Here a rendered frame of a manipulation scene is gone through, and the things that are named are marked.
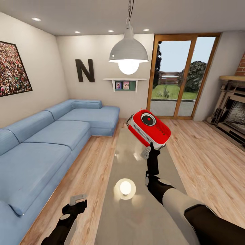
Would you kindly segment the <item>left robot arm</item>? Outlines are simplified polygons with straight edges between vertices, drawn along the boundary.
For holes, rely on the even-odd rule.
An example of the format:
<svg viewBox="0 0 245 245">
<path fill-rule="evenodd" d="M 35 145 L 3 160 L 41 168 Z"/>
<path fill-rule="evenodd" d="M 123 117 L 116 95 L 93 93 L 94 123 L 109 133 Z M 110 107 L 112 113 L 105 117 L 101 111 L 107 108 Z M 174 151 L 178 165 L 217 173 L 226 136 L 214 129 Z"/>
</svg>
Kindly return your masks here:
<svg viewBox="0 0 245 245">
<path fill-rule="evenodd" d="M 63 207 L 63 215 L 59 219 L 56 228 L 49 237 L 46 237 L 41 245 L 69 245 L 77 228 L 77 215 L 84 213 L 87 207 L 87 194 L 78 194 L 70 197 L 70 204 Z"/>
</svg>

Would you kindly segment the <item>radio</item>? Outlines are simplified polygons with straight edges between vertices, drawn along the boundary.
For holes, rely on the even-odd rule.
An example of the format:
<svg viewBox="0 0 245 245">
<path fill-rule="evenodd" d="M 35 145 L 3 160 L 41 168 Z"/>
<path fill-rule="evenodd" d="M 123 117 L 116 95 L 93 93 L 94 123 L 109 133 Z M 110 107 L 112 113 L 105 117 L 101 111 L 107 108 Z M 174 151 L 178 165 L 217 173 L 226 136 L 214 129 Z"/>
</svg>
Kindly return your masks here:
<svg viewBox="0 0 245 245">
<path fill-rule="evenodd" d="M 128 129 L 146 147 L 153 143 L 154 147 L 166 146 L 171 136 L 170 129 L 147 109 L 130 115 L 131 125 Z"/>
</svg>

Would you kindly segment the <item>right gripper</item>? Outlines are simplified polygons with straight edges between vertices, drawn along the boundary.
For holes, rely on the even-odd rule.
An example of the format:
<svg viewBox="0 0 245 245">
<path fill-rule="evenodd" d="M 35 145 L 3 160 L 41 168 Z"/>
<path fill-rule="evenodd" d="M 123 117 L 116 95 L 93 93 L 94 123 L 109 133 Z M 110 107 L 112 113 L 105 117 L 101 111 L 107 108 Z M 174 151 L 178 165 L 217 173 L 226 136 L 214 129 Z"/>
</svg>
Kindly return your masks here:
<svg viewBox="0 0 245 245">
<path fill-rule="evenodd" d="M 154 148 L 153 143 L 150 143 L 150 147 Z M 147 165 L 149 164 L 155 164 L 158 165 L 158 155 L 160 154 L 160 150 L 156 150 L 156 149 L 151 149 L 151 151 L 149 152 L 149 157 L 147 159 Z"/>
</svg>

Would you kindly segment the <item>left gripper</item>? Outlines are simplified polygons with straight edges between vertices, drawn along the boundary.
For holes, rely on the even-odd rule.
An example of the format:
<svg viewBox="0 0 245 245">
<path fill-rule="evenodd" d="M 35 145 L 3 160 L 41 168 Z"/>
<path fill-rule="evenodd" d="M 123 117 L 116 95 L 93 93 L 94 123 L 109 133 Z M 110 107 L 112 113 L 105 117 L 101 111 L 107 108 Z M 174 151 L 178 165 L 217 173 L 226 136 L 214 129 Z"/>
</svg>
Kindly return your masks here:
<svg viewBox="0 0 245 245">
<path fill-rule="evenodd" d="M 69 204 L 63 207 L 63 214 L 68 212 L 69 210 L 75 210 L 77 215 L 80 213 L 84 213 L 85 208 L 87 207 L 87 200 L 82 202 L 77 202 L 76 205 L 70 206 Z"/>
</svg>

